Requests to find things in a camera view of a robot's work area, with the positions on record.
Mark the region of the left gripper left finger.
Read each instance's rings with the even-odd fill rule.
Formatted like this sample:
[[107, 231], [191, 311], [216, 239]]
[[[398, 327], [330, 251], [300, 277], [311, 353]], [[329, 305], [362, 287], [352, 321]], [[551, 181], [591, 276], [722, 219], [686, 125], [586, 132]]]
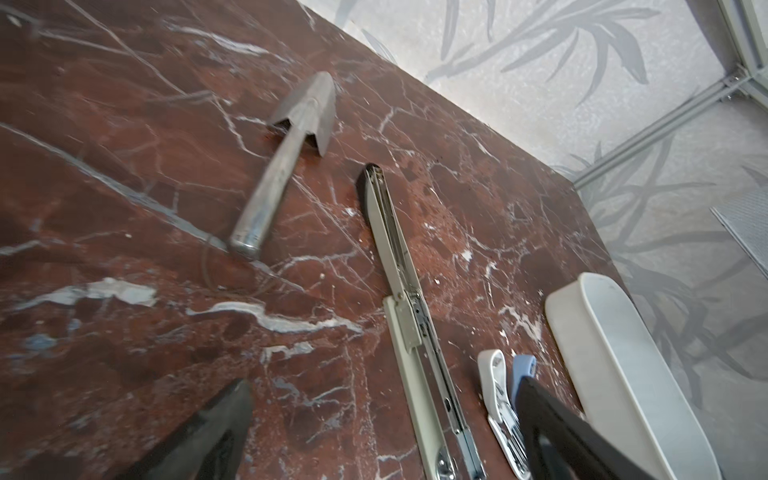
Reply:
[[249, 383], [234, 379], [119, 479], [234, 479], [253, 415]]

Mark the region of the small white cylinder piece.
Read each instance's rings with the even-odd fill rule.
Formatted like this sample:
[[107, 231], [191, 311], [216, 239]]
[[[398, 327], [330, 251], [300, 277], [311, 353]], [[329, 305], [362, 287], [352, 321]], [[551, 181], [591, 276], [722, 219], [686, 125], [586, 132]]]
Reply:
[[528, 480], [528, 464], [518, 416], [508, 393], [507, 366], [503, 352], [483, 350], [477, 357], [483, 402], [488, 422], [517, 479]]

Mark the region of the blue staple box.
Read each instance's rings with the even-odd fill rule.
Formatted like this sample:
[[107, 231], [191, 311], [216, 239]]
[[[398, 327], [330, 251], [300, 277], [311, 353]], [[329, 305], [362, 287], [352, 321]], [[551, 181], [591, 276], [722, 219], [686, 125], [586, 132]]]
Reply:
[[513, 409], [516, 409], [516, 399], [522, 380], [526, 377], [534, 378], [536, 375], [537, 359], [533, 355], [518, 354], [512, 361], [512, 379], [510, 386], [510, 401]]

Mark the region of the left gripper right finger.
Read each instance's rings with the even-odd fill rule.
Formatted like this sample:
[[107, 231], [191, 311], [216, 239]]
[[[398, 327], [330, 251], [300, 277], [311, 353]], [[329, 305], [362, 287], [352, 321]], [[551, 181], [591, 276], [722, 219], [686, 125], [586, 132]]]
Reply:
[[533, 479], [649, 479], [588, 423], [530, 376], [515, 397]]

